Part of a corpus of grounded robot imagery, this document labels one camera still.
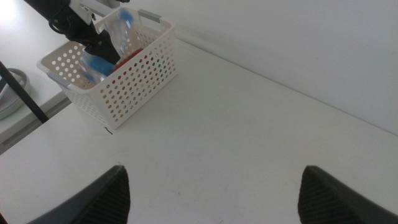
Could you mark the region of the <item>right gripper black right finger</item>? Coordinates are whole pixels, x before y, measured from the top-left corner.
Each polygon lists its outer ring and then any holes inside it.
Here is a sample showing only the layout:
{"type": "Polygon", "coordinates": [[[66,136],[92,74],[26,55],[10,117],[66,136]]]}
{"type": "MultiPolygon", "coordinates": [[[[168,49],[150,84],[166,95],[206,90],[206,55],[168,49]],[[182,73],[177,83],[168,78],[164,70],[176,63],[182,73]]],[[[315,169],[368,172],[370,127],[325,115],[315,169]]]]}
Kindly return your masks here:
{"type": "Polygon", "coordinates": [[[302,223],[397,224],[397,215],[370,201],[318,166],[306,166],[298,196],[302,223]]]}

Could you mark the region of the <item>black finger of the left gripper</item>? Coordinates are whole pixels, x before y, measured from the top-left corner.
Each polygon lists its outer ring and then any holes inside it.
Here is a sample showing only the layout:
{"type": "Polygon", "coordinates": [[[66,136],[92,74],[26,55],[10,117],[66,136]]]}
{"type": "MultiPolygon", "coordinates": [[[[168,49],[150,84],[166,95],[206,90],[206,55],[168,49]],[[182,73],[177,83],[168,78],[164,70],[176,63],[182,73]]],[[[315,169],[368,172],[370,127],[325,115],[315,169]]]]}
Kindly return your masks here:
{"type": "Polygon", "coordinates": [[[89,54],[101,57],[113,65],[116,65],[121,59],[106,30],[102,30],[100,33],[97,33],[95,30],[89,32],[87,39],[88,44],[85,51],[89,54]]]}

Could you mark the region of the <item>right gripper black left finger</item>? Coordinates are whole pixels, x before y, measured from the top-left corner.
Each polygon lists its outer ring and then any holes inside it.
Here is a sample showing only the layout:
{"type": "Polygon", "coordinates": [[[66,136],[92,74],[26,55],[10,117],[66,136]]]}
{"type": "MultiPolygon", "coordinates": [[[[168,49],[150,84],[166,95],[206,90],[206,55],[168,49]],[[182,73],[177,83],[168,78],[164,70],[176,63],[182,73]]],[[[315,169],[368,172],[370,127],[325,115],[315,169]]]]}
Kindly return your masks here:
{"type": "Polygon", "coordinates": [[[32,220],[48,224],[125,224],[131,205],[129,177],[122,165],[113,166],[83,190],[32,220]]]}

